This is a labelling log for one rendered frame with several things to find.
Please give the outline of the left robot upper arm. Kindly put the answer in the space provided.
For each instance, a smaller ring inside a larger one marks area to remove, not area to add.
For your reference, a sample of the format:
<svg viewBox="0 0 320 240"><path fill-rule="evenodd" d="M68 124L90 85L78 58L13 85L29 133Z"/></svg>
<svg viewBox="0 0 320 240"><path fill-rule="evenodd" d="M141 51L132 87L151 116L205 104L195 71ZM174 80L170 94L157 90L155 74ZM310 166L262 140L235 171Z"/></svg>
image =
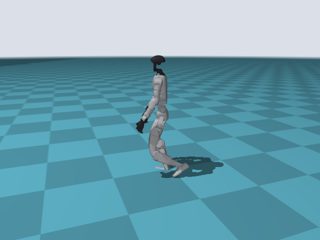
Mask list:
<svg viewBox="0 0 320 240"><path fill-rule="evenodd" d="M154 85L154 90L153 90L154 98L152 98L152 99L156 100L155 106L157 106L159 104L159 101L160 101L161 87L163 85L162 78L157 77L156 79L154 79L153 85Z"/></svg>

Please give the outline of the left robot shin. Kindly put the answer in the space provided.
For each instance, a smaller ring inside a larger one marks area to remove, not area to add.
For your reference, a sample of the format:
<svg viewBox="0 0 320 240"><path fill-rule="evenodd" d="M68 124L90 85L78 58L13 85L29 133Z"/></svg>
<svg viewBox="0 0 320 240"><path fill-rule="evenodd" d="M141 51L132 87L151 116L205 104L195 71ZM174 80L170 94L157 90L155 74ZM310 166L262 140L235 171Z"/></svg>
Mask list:
<svg viewBox="0 0 320 240"><path fill-rule="evenodd" d="M172 159L172 157L164 153L161 153L157 150L153 152L152 156L155 158L155 159L152 159L154 161L157 161L166 165L170 165L170 166L179 167L179 168L183 167L182 163L175 161L174 159Z"/></svg>

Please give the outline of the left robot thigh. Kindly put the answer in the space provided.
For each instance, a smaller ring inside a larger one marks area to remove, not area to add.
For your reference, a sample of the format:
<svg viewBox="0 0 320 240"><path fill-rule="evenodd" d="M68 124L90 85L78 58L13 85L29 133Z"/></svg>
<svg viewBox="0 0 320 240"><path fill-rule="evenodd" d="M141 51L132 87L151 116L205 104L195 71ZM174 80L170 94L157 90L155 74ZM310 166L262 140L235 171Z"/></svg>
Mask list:
<svg viewBox="0 0 320 240"><path fill-rule="evenodd" d="M155 159L153 157L154 151L159 151L158 149L156 149L156 146L157 146L159 138L160 138L160 131L157 129L163 130L164 125L165 125L165 119L164 119L164 117L160 116L159 119L155 119L155 121L153 122L152 127L150 129L148 145L149 145L150 154L153 159Z"/></svg>

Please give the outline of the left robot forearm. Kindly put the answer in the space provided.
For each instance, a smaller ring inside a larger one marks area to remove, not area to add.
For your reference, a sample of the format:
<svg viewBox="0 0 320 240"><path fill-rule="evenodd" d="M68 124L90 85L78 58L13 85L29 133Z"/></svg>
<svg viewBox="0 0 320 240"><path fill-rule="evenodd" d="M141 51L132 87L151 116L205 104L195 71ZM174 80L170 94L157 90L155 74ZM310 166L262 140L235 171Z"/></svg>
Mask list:
<svg viewBox="0 0 320 240"><path fill-rule="evenodd" d="M145 121L145 119L148 119L151 116L152 112L155 110L155 105L156 105L156 100L155 99L151 99L146 112L141 117L141 119L143 121Z"/></svg>

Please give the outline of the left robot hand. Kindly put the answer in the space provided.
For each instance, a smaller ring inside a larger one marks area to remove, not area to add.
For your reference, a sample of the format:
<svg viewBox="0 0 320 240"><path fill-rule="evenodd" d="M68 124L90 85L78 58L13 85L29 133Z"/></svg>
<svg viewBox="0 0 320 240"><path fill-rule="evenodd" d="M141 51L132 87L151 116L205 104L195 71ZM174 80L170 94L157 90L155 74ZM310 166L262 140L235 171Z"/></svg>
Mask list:
<svg viewBox="0 0 320 240"><path fill-rule="evenodd" d="M136 129L138 130L138 132L143 134L143 128L144 128L144 124L147 122L148 119L145 119L145 121L142 120L142 118L140 119L139 122L136 123L137 127Z"/></svg>

